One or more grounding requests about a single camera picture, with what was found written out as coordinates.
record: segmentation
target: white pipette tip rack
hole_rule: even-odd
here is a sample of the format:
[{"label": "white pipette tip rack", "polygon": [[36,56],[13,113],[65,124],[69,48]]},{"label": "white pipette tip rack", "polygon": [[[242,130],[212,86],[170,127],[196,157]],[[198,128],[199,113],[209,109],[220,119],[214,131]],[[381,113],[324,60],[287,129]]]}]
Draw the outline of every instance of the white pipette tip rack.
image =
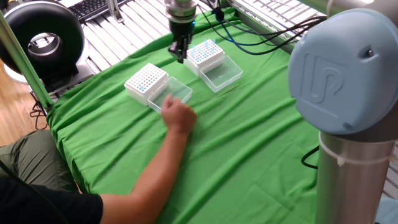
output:
[{"label": "white pipette tip rack", "polygon": [[213,67],[223,63],[221,58],[224,56],[224,50],[216,45],[214,40],[205,40],[199,45],[192,46],[187,50],[187,59],[184,60],[187,66],[196,76],[199,76],[200,70],[213,63]]},{"label": "white pipette tip rack", "polygon": [[169,74],[155,65],[148,63],[124,84],[130,97],[143,105],[148,105],[148,97],[153,95],[169,80]]}]

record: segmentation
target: robot logo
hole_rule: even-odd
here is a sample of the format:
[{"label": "robot logo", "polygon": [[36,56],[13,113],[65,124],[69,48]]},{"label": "robot logo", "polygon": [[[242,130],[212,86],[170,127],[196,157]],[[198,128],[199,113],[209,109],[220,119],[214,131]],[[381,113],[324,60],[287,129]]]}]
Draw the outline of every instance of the robot logo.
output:
[{"label": "robot logo", "polygon": [[312,72],[303,77],[302,98],[319,104],[326,98],[334,97],[343,87],[341,71],[345,70],[345,66],[311,55],[306,55],[305,61],[308,65],[306,68],[311,67]]}]

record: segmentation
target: person's right arm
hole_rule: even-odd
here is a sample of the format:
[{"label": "person's right arm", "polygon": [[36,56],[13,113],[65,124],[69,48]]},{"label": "person's right arm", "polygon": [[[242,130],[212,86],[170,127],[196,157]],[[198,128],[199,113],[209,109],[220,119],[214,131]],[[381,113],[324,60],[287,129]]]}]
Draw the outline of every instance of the person's right arm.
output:
[{"label": "person's right arm", "polygon": [[193,110],[166,98],[162,117],[167,134],[162,147],[144,169],[129,195],[101,195],[101,224],[154,223],[177,178],[187,139],[197,119]]}]

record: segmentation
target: transparent lid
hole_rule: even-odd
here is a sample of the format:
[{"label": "transparent lid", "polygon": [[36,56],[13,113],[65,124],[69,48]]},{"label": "transparent lid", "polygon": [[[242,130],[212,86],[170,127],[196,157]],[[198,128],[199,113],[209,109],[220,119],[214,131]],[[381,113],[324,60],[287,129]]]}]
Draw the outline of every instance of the transparent lid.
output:
[{"label": "transparent lid", "polygon": [[224,56],[201,69],[199,76],[216,93],[240,78],[242,73],[243,70],[229,56]]},{"label": "transparent lid", "polygon": [[156,112],[162,110],[162,103],[167,95],[171,94],[172,98],[178,98],[182,103],[186,103],[192,95],[192,89],[178,81],[174,77],[170,77],[156,92],[148,97],[149,106]]}]

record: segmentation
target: robotic arm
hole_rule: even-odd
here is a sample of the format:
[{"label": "robotic arm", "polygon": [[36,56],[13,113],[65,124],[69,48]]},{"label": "robotic arm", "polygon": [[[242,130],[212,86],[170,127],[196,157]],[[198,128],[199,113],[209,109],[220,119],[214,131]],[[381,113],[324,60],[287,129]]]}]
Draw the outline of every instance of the robotic arm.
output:
[{"label": "robotic arm", "polygon": [[191,44],[195,27],[196,8],[199,0],[165,0],[173,43],[169,52],[179,63],[187,58],[188,45]]},{"label": "robotic arm", "polygon": [[316,224],[375,222],[398,139],[397,10],[397,0],[375,0],[343,11],[292,52],[290,94],[321,131]]}]

